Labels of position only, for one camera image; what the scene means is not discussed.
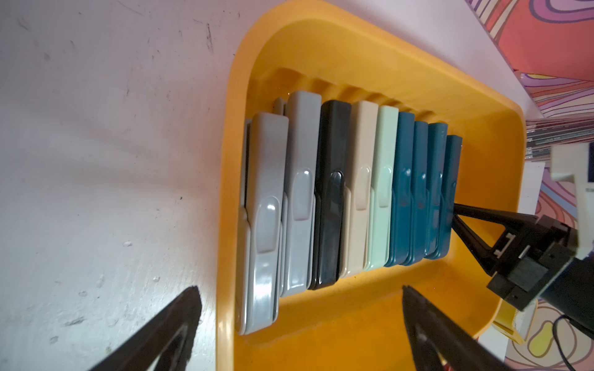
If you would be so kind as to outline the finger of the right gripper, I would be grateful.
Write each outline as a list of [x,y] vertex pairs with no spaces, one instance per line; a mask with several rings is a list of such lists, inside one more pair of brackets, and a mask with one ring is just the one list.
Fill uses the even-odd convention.
[[503,228],[499,237],[493,244],[488,244],[479,233],[475,232],[466,220],[476,220],[466,216],[453,215],[453,230],[466,245],[470,253],[477,260],[482,269],[490,276],[496,273],[508,275],[515,266],[515,232],[506,230],[500,224],[479,221],[480,224],[493,224]]
[[458,203],[454,205],[454,214],[456,216],[466,216],[476,220],[500,224],[506,230],[514,232],[517,232],[526,225],[536,224],[538,221],[537,216],[534,215],[471,207]]

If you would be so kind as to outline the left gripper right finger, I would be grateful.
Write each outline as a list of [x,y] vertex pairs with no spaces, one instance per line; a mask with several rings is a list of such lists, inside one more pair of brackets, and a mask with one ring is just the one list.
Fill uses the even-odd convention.
[[417,370],[509,370],[411,286],[403,287],[403,316]]

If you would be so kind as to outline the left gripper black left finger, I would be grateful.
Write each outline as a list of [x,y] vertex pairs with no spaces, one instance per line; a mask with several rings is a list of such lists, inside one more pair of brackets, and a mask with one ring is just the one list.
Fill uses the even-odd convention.
[[199,288],[190,286],[92,369],[186,369],[201,312]]

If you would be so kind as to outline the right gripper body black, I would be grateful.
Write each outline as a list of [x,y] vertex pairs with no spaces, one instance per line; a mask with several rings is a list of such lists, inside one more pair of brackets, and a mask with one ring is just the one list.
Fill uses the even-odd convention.
[[550,217],[527,214],[497,219],[506,235],[497,241],[488,288],[524,310],[542,298],[593,337],[593,259],[575,256],[577,232]]

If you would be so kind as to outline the teal pliers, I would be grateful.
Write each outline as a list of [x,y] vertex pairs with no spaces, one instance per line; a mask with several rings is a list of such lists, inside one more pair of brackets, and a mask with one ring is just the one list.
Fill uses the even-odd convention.
[[434,123],[428,126],[428,247],[425,257],[430,258],[437,250],[439,214],[441,204],[442,173],[445,162],[448,125]]
[[462,143],[463,139],[457,135],[447,136],[440,193],[439,229],[436,249],[428,256],[431,260],[444,258],[450,251]]
[[425,256],[427,247],[427,157],[428,124],[426,122],[415,122],[411,167],[411,229],[405,266],[421,261]]
[[398,114],[398,130],[394,155],[394,179],[388,261],[385,267],[403,264],[409,255],[411,230],[411,167],[413,158],[415,116]]

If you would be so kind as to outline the light green pliers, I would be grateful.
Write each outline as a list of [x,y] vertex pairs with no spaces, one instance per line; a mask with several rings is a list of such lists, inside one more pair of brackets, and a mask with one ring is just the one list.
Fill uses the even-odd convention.
[[399,109],[389,106],[381,106],[378,110],[364,268],[366,271],[383,267],[388,260],[398,114]]

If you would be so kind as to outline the beige pruning pliers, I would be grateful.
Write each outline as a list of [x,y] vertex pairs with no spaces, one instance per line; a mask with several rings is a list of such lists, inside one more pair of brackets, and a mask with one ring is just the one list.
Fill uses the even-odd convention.
[[365,266],[377,114],[375,103],[363,100],[352,105],[344,170],[341,278],[358,275]]

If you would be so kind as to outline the black pruning pliers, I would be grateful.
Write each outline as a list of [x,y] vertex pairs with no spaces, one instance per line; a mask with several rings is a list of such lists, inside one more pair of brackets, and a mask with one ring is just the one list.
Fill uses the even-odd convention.
[[350,115],[347,102],[328,100],[321,106],[310,290],[331,286],[339,277]]

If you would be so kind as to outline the grey pruning pliers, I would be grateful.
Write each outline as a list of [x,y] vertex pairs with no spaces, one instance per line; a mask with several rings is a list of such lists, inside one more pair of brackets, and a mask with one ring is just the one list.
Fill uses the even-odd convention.
[[289,119],[246,121],[241,162],[236,329],[258,332],[278,317],[279,251]]
[[289,134],[282,212],[280,296],[283,298],[305,292],[311,283],[320,108],[320,95],[296,91],[284,109],[289,119]]

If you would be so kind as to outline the yellow plastic storage tray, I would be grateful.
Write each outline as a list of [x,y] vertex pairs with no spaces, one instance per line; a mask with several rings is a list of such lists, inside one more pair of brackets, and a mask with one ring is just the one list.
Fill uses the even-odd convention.
[[283,298],[280,316],[251,335],[235,329],[241,147],[248,117],[304,90],[350,103],[370,100],[443,121],[463,139],[456,200],[514,211],[524,169],[525,120],[503,94],[323,1],[287,1],[247,32],[227,87],[217,269],[219,370],[411,370],[402,312],[410,285],[473,337],[499,298],[454,237],[445,258],[364,272]]

